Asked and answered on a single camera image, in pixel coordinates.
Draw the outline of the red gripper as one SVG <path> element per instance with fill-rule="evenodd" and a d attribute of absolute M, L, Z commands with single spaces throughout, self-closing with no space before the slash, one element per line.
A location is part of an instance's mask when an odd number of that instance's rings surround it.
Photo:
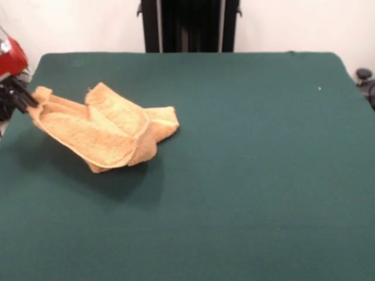
<path fill-rule="evenodd" d="M 28 59 L 19 43 L 12 37 L 6 36 L 1 40 L 1 81 L 12 78 L 12 86 L 15 94 L 12 94 L 12 102 L 23 114 L 28 112 L 28 105 L 38 105 L 27 88 L 15 76 L 28 68 Z"/>

